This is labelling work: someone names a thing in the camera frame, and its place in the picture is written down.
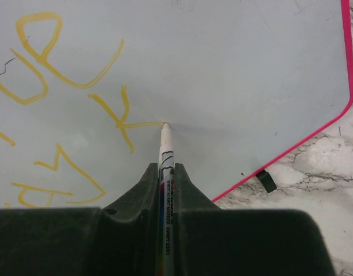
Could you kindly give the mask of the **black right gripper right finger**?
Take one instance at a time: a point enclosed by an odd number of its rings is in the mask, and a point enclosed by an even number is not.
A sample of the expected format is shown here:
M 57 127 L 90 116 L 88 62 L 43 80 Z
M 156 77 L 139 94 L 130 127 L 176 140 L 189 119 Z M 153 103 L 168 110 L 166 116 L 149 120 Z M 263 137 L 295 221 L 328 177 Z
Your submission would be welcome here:
M 320 229 L 293 209 L 221 209 L 174 169 L 176 275 L 335 275 Z

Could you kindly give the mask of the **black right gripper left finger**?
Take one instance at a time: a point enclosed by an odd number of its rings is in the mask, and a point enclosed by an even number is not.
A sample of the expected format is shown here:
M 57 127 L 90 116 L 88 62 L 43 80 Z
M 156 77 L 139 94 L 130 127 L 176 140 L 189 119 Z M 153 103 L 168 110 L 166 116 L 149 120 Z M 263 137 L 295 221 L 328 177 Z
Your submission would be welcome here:
M 0 275 L 155 275 L 158 166 L 105 208 L 0 209 Z

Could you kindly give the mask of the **pink framed whiteboard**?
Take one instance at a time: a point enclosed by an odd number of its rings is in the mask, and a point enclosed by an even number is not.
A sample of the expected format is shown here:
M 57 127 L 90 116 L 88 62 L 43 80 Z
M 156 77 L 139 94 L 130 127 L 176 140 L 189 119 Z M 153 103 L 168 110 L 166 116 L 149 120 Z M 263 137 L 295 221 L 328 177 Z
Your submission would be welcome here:
M 352 103 L 348 1 L 0 1 L 0 208 L 106 206 L 164 123 L 215 200 Z

